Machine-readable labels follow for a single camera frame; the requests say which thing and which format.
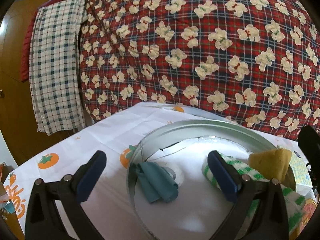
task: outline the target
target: silver screw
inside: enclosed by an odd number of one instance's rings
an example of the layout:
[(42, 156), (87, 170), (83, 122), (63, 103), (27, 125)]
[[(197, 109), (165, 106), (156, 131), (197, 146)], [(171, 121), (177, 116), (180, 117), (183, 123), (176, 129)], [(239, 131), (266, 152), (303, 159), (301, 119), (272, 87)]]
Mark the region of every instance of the silver screw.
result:
[(68, 174), (63, 177), (64, 181), (70, 181), (72, 179), (72, 175)]
[(248, 174), (243, 174), (243, 175), (241, 176), (241, 178), (242, 178), (243, 180), (245, 180), (245, 181), (250, 180), (250, 176), (249, 176)]
[(35, 184), (40, 185), (42, 183), (42, 179), (36, 179)]
[(271, 181), (272, 181), (272, 183), (273, 183), (274, 185), (279, 184), (279, 180), (276, 179), (276, 178), (273, 178)]

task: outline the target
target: wooden door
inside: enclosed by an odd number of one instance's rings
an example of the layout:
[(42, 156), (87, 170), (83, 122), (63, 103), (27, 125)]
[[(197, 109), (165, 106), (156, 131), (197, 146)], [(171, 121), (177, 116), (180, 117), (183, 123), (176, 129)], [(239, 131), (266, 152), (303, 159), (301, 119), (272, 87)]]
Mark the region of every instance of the wooden door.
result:
[(7, 146), (21, 165), (31, 157), (70, 136), (72, 131), (50, 136), (37, 132), (29, 82), (20, 81), (21, 49), (35, 10), (48, 0), (15, 2), (0, 28), (0, 129)]

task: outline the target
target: green and white striped towel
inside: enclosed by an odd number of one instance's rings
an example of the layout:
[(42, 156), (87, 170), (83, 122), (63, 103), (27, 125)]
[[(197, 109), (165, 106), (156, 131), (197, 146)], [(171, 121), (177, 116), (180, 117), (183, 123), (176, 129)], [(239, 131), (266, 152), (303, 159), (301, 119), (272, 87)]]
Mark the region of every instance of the green and white striped towel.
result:
[[(240, 175), (248, 174), (250, 178), (253, 180), (269, 181), (265, 179), (258, 171), (249, 167), (246, 163), (236, 160), (231, 156), (225, 156), (222, 153), (220, 153), (220, 155), (226, 161), (226, 163), (232, 165)], [(207, 159), (205, 160), (204, 165), (202, 166), (202, 172), (213, 186), (220, 189), (216, 179), (214, 178), (212, 172), (208, 167)], [(292, 189), (283, 186), (282, 184), (281, 184), (281, 188), (282, 188), (282, 193), (284, 196), (284, 200), (285, 200), (285, 204), (288, 212), (289, 234), (291, 234), (293, 230), (299, 225), (303, 217), (304, 213), (302, 211), (302, 208), (305, 205), (305, 197), (296, 193)], [(249, 221), (252, 220), (252, 217), (257, 209), (258, 204), (259, 204), (259, 200), (252, 201), (251, 207), (247, 215)]]

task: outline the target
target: tissue box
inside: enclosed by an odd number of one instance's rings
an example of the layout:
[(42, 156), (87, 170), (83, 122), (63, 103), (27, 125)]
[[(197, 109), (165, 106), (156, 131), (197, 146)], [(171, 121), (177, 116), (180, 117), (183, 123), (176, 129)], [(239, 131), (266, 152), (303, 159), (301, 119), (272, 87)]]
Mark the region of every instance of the tissue box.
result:
[(292, 157), (289, 164), (296, 181), (297, 193), (303, 196), (307, 195), (312, 189), (312, 182), (304, 161), (294, 152), (292, 152)]

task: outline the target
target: red cloth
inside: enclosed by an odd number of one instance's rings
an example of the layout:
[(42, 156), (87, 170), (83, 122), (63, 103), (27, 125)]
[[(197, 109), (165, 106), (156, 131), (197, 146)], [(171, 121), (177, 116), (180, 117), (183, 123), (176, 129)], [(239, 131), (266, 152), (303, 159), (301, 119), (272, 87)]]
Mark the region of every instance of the red cloth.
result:
[(88, 0), (81, 85), (95, 121), (184, 104), (296, 140), (320, 130), (320, 36), (298, 0)]
[[(40, 6), (46, 7), (58, 2), (61, 2), (63, 0), (49, 0), (45, 2), (43, 5)], [(22, 46), (22, 55), (21, 55), (21, 66), (20, 66), (20, 77), (21, 82), (26, 82), (29, 80), (29, 54), (30, 54), (30, 43), (31, 43), (31, 37), (33, 32), (33, 25), (35, 24), (36, 16), (37, 16), (38, 10), (35, 11), (30, 24), (28, 26), (26, 36), (24, 37), (23, 46)]]

